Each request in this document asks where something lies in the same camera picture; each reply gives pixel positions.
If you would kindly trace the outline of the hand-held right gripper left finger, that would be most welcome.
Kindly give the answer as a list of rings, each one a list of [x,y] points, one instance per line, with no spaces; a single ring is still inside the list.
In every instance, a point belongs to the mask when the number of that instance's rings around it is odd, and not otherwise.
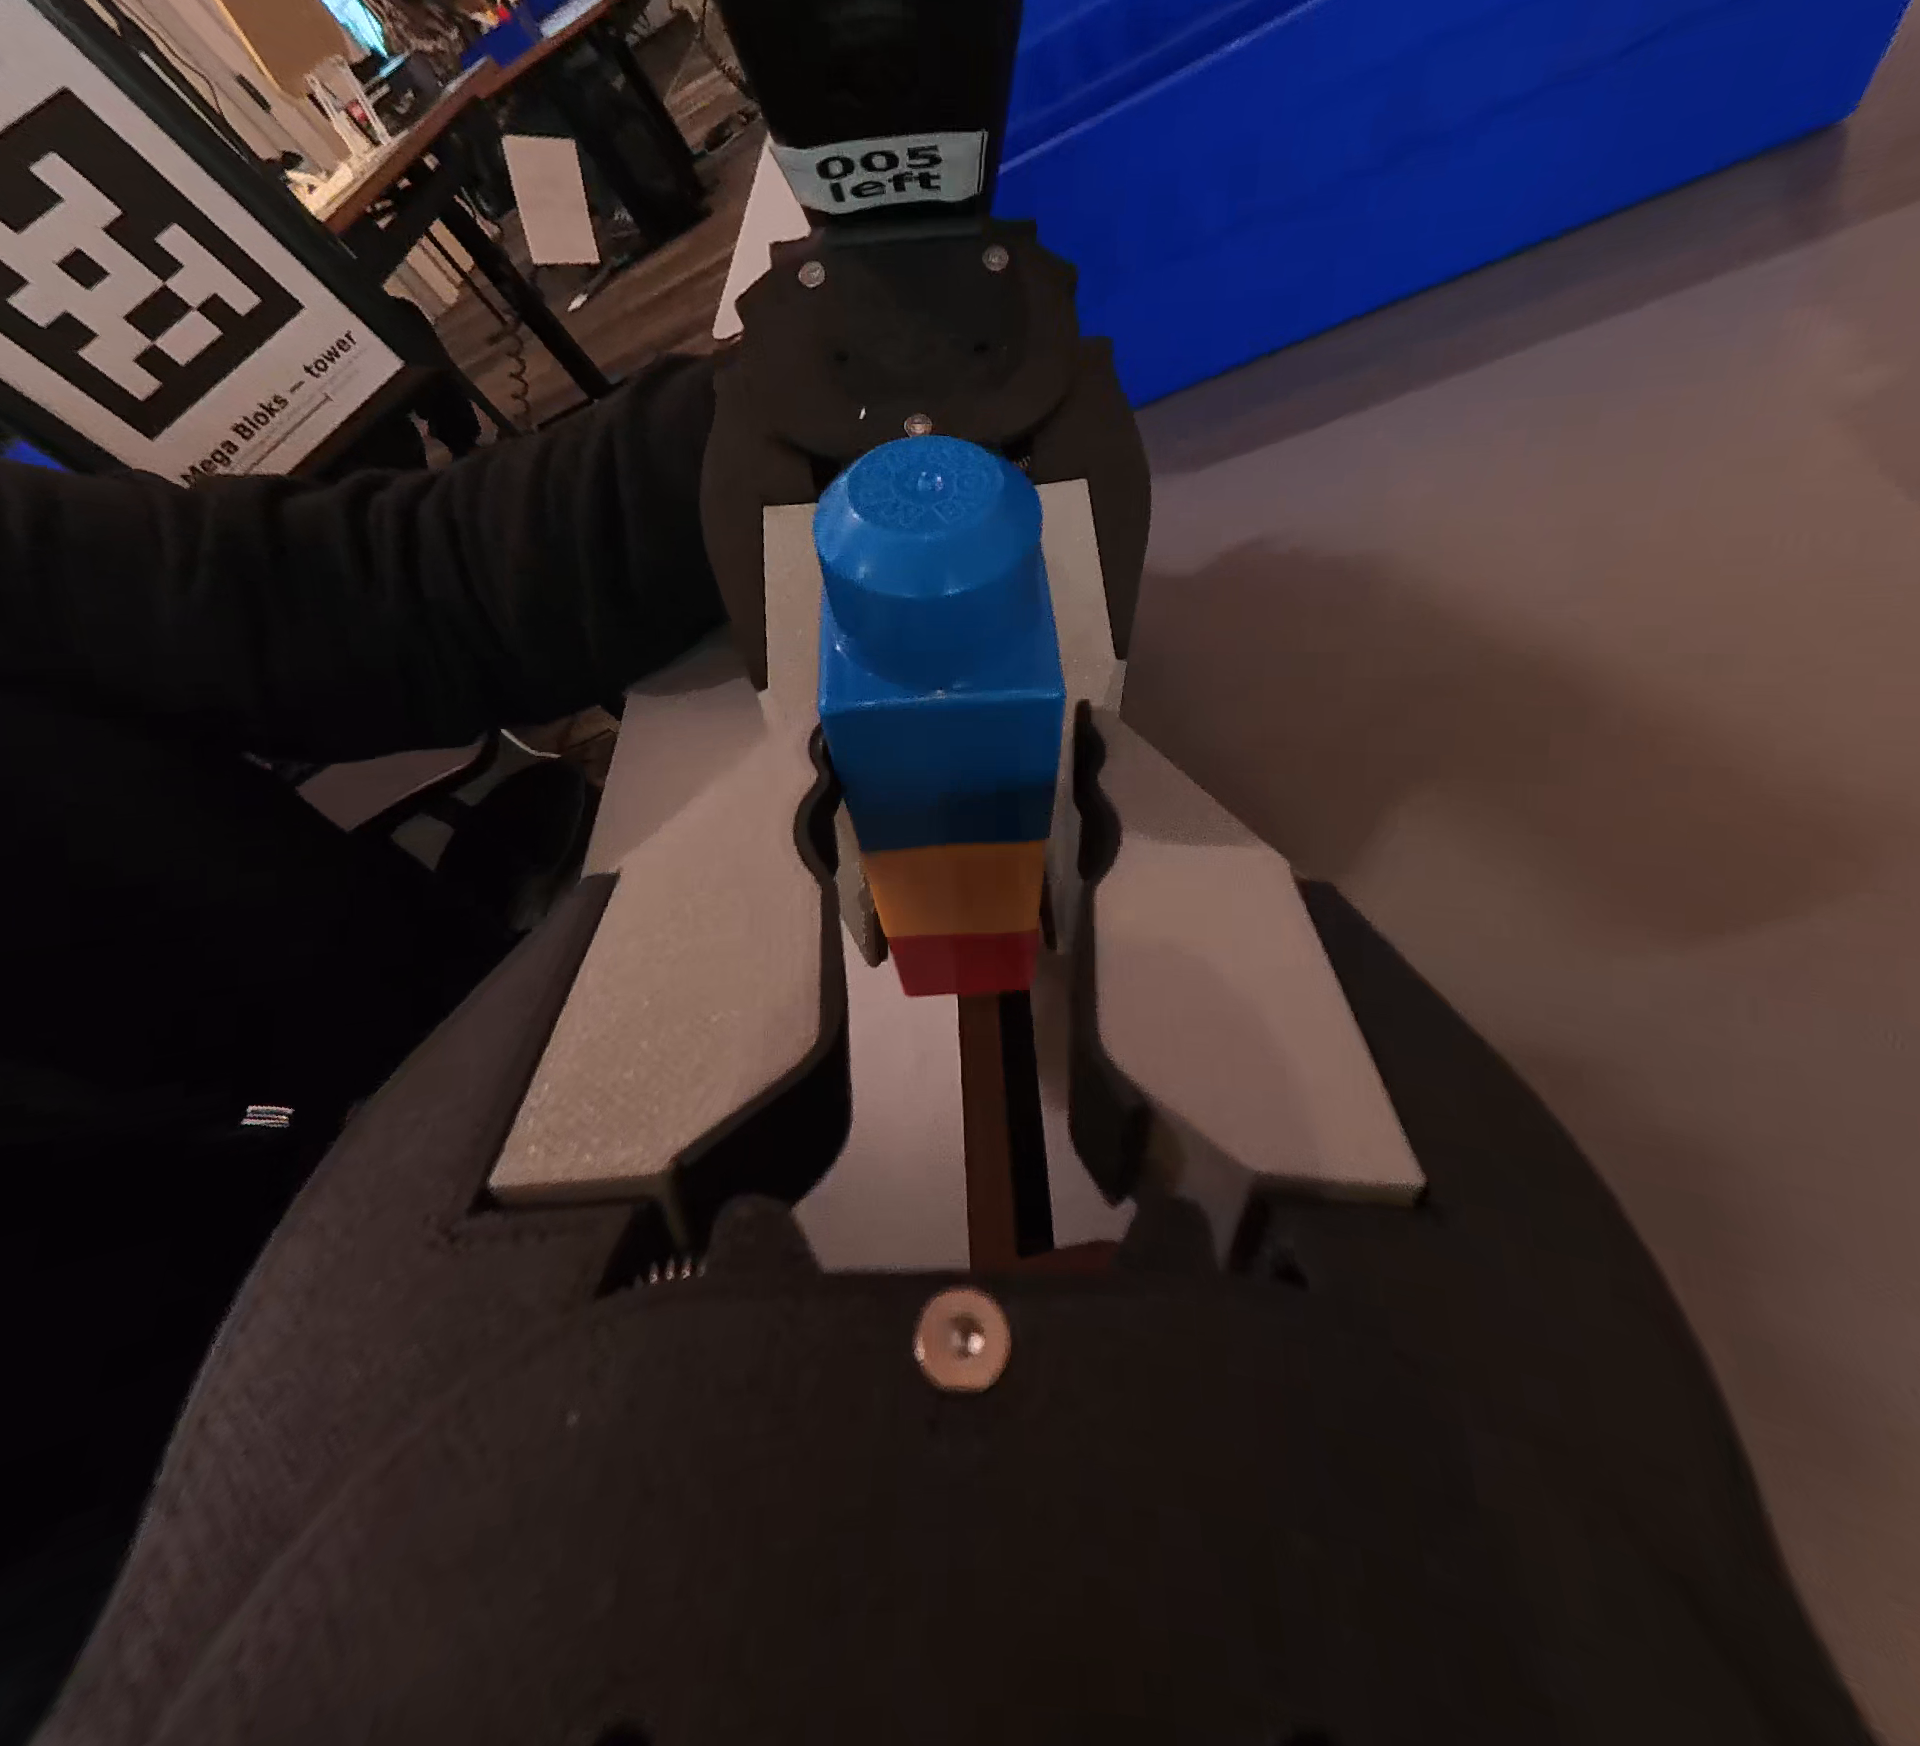
[[[853,1116],[834,806],[809,713],[626,713],[587,854],[608,899],[497,1201],[645,1201],[689,1252],[734,1198],[826,1182]]]

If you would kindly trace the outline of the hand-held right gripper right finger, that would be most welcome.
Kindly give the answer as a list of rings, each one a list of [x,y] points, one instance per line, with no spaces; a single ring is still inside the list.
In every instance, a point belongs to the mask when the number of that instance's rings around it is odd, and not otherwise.
[[[1286,857],[1115,710],[1075,713],[1066,1138],[1103,1205],[1175,1198],[1212,1252],[1269,1196],[1417,1205],[1428,1175]]]

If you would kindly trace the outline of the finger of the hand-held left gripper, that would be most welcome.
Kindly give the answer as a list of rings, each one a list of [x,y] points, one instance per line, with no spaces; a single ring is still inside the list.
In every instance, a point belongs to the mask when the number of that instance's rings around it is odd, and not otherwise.
[[[824,582],[814,546],[814,505],[762,511],[767,687],[762,715],[809,743],[816,730]],[[834,809],[834,886],[849,947],[869,965],[886,942],[844,806]]]
[[[1117,652],[1107,582],[1097,552],[1088,481],[1039,487],[1043,568],[1063,672],[1066,704],[1052,826],[1046,850],[1046,895],[1052,950],[1070,955],[1079,913],[1077,867],[1082,817],[1074,799],[1074,740],[1082,704],[1118,709],[1129,660]]]

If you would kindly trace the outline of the blue mega block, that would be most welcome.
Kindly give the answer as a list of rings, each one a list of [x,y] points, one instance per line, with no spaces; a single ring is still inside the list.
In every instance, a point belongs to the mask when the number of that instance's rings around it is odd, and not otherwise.
[[[1043,844],[1066,676],[1030,480],[903,437],[828,485],[813,543],[818,719],[861,847]]]

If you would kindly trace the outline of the red mega block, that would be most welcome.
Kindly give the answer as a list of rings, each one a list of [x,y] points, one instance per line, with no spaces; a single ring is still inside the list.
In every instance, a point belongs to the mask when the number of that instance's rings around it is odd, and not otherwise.
[[[909,998],[993,998],[1031,989],[1042,934],[1028,928],[1007,934],[888,935],[886,945]]]

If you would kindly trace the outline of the orange mega block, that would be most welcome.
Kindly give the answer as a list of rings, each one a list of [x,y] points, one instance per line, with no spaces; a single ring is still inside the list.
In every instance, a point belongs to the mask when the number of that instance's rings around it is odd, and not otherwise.
[[[888,942],[1039,931],[1043,841],[877,850],[861,867]]]

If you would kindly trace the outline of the blue plastic storage bin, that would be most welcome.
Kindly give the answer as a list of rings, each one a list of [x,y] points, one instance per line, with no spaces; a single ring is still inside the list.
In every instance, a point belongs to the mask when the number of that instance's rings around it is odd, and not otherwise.
[[[996,211],[1139,406],[1841,123],[1913,0],[1026,0]]]

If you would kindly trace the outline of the person's left forearm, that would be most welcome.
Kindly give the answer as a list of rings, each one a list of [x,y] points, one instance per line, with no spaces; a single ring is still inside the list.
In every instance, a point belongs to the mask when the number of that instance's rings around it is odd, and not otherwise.
[[[347,761],[609,700],[725,624],[715,382],[671,355],[541,434],[331,485],[5,464],[5,702]]]

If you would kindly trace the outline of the white board panel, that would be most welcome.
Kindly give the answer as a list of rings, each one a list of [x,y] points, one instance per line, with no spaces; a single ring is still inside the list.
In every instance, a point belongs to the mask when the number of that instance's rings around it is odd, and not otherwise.
[[[568,136],[501,136],[527,254],[541,269],[596,269],[602,245],[577,144]]]

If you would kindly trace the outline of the wooden background table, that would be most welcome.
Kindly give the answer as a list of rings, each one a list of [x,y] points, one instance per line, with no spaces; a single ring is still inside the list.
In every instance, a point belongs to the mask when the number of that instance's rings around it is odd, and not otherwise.
[[[480,117],[515,88],[533,84],[566,111],[570,141],[602,168],[627,213],[658,242],[671,242],[706,218],[707,192],[694,150],[627,44],[629,14],[640,5],[566,0],[541,25],[537,40],[512,60],[501,62],[483,53],[473,69],[442,88],[413,130],[379,150],[318,213],[343,245],[383,273],[393,273],[422,237],[442,230],[515,326],[539,343],[589,400],[608,397],[612,381],[577,344],[541,289],[497,245],[466,200],[491,141]],[[615,72],[618,108],[631,113],[633,126],[645,133],[660,181],[650,184],[633,172],[631,162],[615,152],[618,130],[597,126],[577,91],[566,83],[563,60],[580,53]]]

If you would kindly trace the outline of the black white tag sign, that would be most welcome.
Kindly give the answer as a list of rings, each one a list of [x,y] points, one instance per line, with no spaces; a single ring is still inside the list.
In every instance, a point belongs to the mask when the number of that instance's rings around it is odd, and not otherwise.
[[[2,0],[5,424],[77,472],[309,475],[440,356],[120,0]]]

